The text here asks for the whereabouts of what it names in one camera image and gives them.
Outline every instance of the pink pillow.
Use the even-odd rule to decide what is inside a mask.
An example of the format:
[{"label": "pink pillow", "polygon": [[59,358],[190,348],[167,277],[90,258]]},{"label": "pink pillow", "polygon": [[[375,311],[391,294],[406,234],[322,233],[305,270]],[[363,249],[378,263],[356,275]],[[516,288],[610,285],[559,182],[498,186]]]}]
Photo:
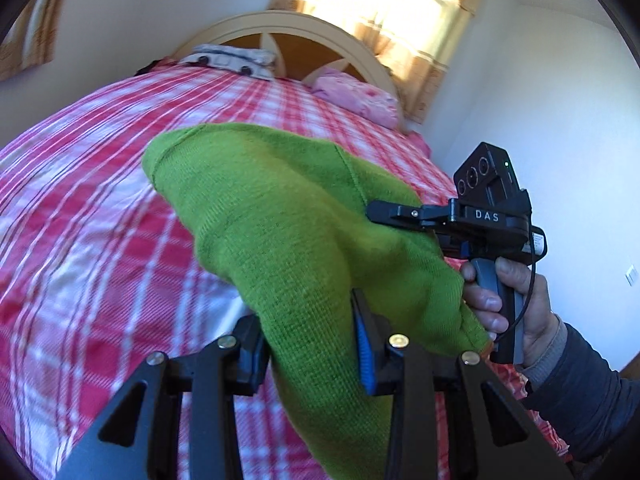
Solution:
[{"label": "pink pillow", "polygon": [[391,130],[398,127],[398,100],[389,92],[335,68],[326,68],[311,87],[316,97]]},{"label": "pink pillow", "polygon": [[413,130],[406,134],[407,140],[418,148],[427,158],[431,158],[431,147],[425,142],[424,137]]}]

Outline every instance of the green fabric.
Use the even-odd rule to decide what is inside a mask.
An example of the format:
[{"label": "green fabric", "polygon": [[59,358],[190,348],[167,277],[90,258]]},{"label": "green fabric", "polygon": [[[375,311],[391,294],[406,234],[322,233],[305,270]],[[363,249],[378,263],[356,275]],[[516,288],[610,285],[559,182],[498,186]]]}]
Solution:
[{"label": "green fabric", "polygon": [[280,398],[314,457],[338,480],[382,478],[390,398],[358,382],[351,289],[431,351],[488,341],[436,239],[365,216],[370,200],[418,205],[416,193],[330,142],[252,124],[162,134],[142,165],[200,264],[260,316]]}]

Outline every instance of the bed headboard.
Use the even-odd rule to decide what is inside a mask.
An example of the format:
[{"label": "bed headboard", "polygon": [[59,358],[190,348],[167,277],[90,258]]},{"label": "bed headboard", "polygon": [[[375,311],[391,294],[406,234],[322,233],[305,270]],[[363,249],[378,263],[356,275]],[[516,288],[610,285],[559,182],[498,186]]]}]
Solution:
[{"label": "bed headboard", "polygon": [[277,56],[278,77],[309,80],[331,65],[398,98],[388,70],[372,51],[348,32],[308,14],[265,10],[226,18],[191,38],[172,57],[188,56],[201,43],[271,50]]}]

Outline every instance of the wall outlet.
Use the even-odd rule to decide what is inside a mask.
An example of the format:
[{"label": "wall outlet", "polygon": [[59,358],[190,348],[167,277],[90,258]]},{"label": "wall outlet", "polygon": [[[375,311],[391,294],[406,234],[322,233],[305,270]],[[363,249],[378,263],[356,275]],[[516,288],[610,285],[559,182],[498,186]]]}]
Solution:
[{"label": "wall outlet", "polygon": [[629,270],[626,272],[626,280],[629,282],[629,285],[634,286],[638,281],[638,277],[636,266],[629,267]]}]

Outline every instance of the pink plaid bedsheet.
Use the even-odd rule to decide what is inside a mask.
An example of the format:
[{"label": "pink plaid bedsheet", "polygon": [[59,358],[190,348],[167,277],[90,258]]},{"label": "pink plaid bedsheet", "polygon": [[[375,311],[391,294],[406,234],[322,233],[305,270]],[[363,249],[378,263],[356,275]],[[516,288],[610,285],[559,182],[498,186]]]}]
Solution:
[{"label": "pink plaid bedsheet", "polygon": [[[140,168],[157,134],[228,121],[332,140],[410,184],[425,203],[455,194],[400,133],[298,82],[208,68],[168,67],[112,84],[26,131],[0,152],[0,424],[39,478],[55,476],[146,354],[198,351],[242,314],[238,292],[198,266],[191,235]],[[496,369],[523,396],[516,371]],[[447,479],[441,399],[436,408]],[[245,478],[326,478],[269,375],[257,396],[236,399],[236,417]],[[532,417],[565,455],[556,432]],[[185,426],[183,417],[182,479]]]}]

